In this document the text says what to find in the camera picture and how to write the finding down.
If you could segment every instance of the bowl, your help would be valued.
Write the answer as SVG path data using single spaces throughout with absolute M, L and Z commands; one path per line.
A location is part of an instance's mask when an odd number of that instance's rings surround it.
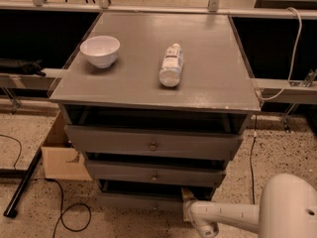
M 86 59 L 96 67 L 109 67 L 119 56 L 120 42 L 110 36 L 96 36 L 80 45 Z

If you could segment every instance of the cardboard box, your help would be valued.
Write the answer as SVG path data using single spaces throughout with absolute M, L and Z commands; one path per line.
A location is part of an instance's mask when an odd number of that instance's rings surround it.
M 65 121 L 59 112 L 42 145 L 46 179 L 92 180 L 81 153 L 67 146 Z

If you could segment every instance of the power cord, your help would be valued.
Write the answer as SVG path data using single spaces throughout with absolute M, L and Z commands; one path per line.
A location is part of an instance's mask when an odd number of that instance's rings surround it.
M 19 161 L 19 159 L 20 159 L 21 153 L 22 153 L 22 144 L 21 144 L 21 142 L 20 142 L 19 140 L 17 140 L 16 138 L 10 137 L 10 136 L 8 136 L 8 135 L 0 134 L 0 137 L 12 139 L 12 140 L 16 141 L 16 142 L 19 144 L 19 147 L 20 147 L 19 155 L 18 155 L 18 157 L 17 157 L 17 159 L 16 159 L 16 161 L 15 161 L 15 163 L 14 163 L 14 165 L 13 165 L 14 170 L 16 170 L 16 165 L 17 165 L 17 163 L 18 163 L 18 161 Z
M 250 151 L 250 169 L 251 169 L 251 182 L 252 182 L 252 198 L 253 198 L 253 204 L 256 204 L 256 197 L 255 197 L 255 176 L 254 176 L 254 168 L 252 165 L 252 155 L 254 151 L 254 146 L 257 140 L 257 115 L 256 115 L 256 122 L 255 122 L 255 134 L 254 134 L 254 140 L 252 142 L 251 151 Z
M 54 227 L 54 229 L 53 229 L 53 238 L 55 237 L 55 233 L 56 233 L 56 230 L 57 230 L 57 226 L 58 226 L 58 224 L 59 224 L 60 221 L 61 221 L 61 224 L 63 225 L 63 227 L 64 227 L 65 229 L 71 231 L 71 232 L 81 232 L 81 231 L 85 230 L 85 229 L 88 227 L 88 225 L 90 224 L 90 221 L 91 221 L 91 209 L 90 209 L 90 207 L 89 207 L 87 204 L 85 204 L 85 203 L 75 203 L 75 204 L 69 206 L 66 210 L 62 210 L 62 209 L 63 209 L 63 189 L 62 189 L 60 183 L 59 183 L 57 180 L 51 179 L 51 178 L 46 178 L 46 181 L 52 181 L 52 182 L 57 183 L 57 185 L 58 185 L 59 188 L 60 188 L 60 193 L 61 193 L 60 215 L 59 215 L 59 219 L 58 219 L 58 221 L 57 221 L 57 223 L 56 223 L 56 225 L 55 225 L 55 227 Z M 82 228 L 78 228 L 78 229 L 72 229 L 72 228 L 68 227 L 68 226 L 64 223 L 64 221 L 63 221 L 63 216 L 64 216 L 71 208 L 73 208 L 73 207 L 75 207 L 75 206 L 83 206 L 84 208 L 86 208 L 86 209 L 88 210 L 88 213 L 89 213 L 89 219 L 88 219 L 87 223 L 86 223 Z
M 301 20 L 299 12 L 295 8 L 289 7 L 289 8 L 287 8 L 287 10 L 292 12 L 292 13 L 294 13 L 297 16 L 297 19 L 298 19 L 298 22 L 299 22 L 297 37 L 296 37 L 296 41 L 295 41 L 295 44 L 294 44 L 294 47 L 293 47 L 293 53 L 292 53 L 292 57 L 291 57 L 290 70 L 289 70 L 289 74 L 288 74 L 288 78 L 287 78 L 287 83 L 289 83 L 289 81 L 291 79 L 291 76 L 293 74 L 294 61 L 295 61 L 296 50 L 297 50 L 297 44 L 298 44 L 299 37 L 300 37 L 300 34 L 301 34 L 301 29 L 302 29 L 302 20 Z M 271 96 L 271 97 L 268 97 L 268 98 L 263 98 L 261 96 L 258 96 L 258 98 L 263 100 L 263 101 L 275 99 L 277 96 L 279 96 L 285 90 L 285 88 L 286 88 L 286 85 L 284 86 L 284 88 L 282 88 L 274 96 Z

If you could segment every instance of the robotic hand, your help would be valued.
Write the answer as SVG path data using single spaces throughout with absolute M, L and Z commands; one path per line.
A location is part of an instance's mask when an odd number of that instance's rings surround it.
M 317 236 L 317 191 L 305 180 L 282 174 L 264 187 L 260 205 L 199 201 L 184 188 L 184 220 L 200 237 L 217 236 L 217 223 L 259 234 L 259 238 Z

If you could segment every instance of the bottle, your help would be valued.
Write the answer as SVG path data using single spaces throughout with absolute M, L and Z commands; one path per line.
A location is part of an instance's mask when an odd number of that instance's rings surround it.
M 159 81 L 167 87 L 175 87 L 180 83 L 183 66 L 183 53 L 179 44 L 167 48 L 159 71 Z

